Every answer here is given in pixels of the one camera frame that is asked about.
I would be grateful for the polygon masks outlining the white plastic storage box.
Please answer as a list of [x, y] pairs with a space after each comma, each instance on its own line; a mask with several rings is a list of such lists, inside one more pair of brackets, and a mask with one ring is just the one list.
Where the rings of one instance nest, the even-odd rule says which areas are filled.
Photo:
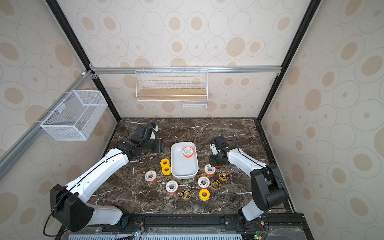
[[[194, 155], [191, 158], [183, 156], [183, 148], [192, 147]], [[194, 178], [199, 171], [196, 146], [192, 142], [175, 143], [171, 147], [172, 175], [178, 180]]]

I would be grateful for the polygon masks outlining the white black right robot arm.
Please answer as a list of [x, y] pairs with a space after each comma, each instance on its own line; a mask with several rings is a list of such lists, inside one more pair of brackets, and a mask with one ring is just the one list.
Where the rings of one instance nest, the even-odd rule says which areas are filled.
[[288, 200], [286, 185], [276, 164], [264, 164], [246, 154], [236, 146], [230, 146], [223, 136], [210, 142], [212, 154], [209, 162], [212, 167], [233, 164], [251, 180], [253, 199], [241, 209], [243, 218], [255, 220], [272, 207]]

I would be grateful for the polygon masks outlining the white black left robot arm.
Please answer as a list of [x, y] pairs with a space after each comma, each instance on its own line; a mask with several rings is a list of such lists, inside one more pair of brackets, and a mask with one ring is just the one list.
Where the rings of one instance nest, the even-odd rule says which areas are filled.
[[138, 125], [131, 138], [121, 139], [84, 174], [65, 186], [57, 184], [50, 191], [50, 217], [66, 230], [77, 232], [90, 225], [116, 225], [123, 209], [89, 204], [94, 192], [117, 170], [147, 153], [161, 153], [164, 141], [158, 138], [154, 122]]

